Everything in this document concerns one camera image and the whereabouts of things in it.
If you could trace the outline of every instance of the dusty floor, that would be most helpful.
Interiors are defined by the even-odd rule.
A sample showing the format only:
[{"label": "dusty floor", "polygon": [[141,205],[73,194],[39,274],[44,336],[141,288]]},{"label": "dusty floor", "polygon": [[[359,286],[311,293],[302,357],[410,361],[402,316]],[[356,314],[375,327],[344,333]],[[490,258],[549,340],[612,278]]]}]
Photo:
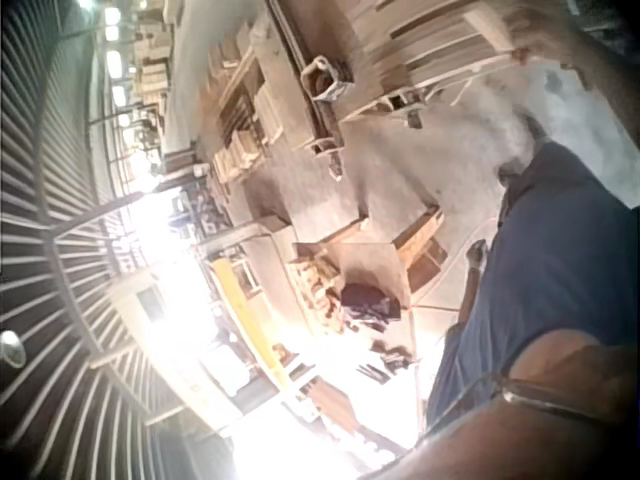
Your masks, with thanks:
[{"label": "dusty floor", "polygon": [[[221,0],[211,3],[218,2],[233,4]],[[252,2],[237,2],[229,8],[233,8],[229,14],[239,18],[245,9],[251,10]],[[187,2],[182,30],[189,28],[193,33],[194,29],[208,28],[196,11]],[[193,44],[181,35],[185,34],[179,31],[176,48],[183,56],[176,54],[176,58],[182,66],[176,71],[189,73],[174,78],[166,139],[168,146],[176,148],[197,135],[197,122],[190,120],[193,115],[189,114],[197,109],[195,85],[206,75],[201,65],[206,45]],[[290,220],[298,240],[303,242],[317,241],[356,219],[360,212],[367,213],[371,222],[359,241],[368,242],[361,247],[366,249],[363,255],[373,258],[371,243],[389,242],[423,213],[425,204],[435,201],[446,216],[436,237],[449,258],[441,277],[427,285],[413,302],[457,308],[464,288],[467,245],[482,237],[490,240],[495,234],[503,193],[496,181],[496,169],[512,158],[528,161],[531,156],[530,139],[513,114],[514,104],[532,111],[550,136],[574,150],[624,203],[640,204],[640,154],[606,100],[598,92],[584,91],[573,73],[553,64],[535,64],[474,82],[455,107],[445,102],[434,104],[422,115],[424,128],[419,131],[381,119],[344,124],[346,149],[342,157],[346,174],[340,183],[331,179],[325,161],[301,152],[292,154],[286,145],[278,145],[273,160],[242,185],[232,187],[229,213],[236,224],[275,213]],[[176,105],[182,107],[183,116],[177,115]],[[274,268],[277,258],[269,246],[255,241],[245,247],[274,312],[289,325],[295,341],[308,341],[305,320],[283,270]],[[426,398],[439,363],[439,340],[454,316],[427,309],[414,312],[418,357],[423,358],[421,393]],[[406,324],[398,328],[408,333]],[[351,381],[335,379],[338,387]],[[404,405],[410,412],[409,384],[410,378],[397,381],[389,388],[395,391],[394,398],[380,396],[378,406],[396,402],[397,408],[398,402],[408,401]],[[359,399],[355,396],[352,401],[357,411]],[[362,396],[363,402],[371,398],[364,390]],[[399,443],[410,444],[407,432],[415,421],[411,413],[402,420],[378,417],[384,416],[372,415],[361,421]]]}]

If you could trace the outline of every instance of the person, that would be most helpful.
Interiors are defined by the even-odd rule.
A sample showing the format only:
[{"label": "person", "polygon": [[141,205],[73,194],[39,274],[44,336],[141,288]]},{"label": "person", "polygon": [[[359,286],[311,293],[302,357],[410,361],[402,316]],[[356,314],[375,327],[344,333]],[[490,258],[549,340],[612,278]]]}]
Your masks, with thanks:
[{"label": "person", "polygon": [[[590,78],[604,92],[614,85],[617,99],[616,88],[630,84],[605,62],[608,53],[557,18],[526,9],[508,25],[518,46],[547,57],[570,51],[585,73],[596,65]],[[637,143],[634,102],[610,99]],[[370,477],[599,478],[635,456],[638,210],[531,130],[534,158],[507,175],[490,250],[478,241],[467,252],[467,287],[445,337],[427,435]]]}]

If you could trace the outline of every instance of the glove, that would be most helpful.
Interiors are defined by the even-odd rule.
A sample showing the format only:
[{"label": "glove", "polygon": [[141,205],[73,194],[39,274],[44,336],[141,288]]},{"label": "glove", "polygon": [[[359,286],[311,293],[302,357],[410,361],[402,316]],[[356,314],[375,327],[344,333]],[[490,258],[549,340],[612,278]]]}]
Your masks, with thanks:
[{"label": "glove", "polygon": [[467,250],[467,262],[469,262],[469,268],[482,270],[487,263],[488,254],[489,247],[487,246],[487,241],[484,238],[473,242],[469,247],[469,250]]}]

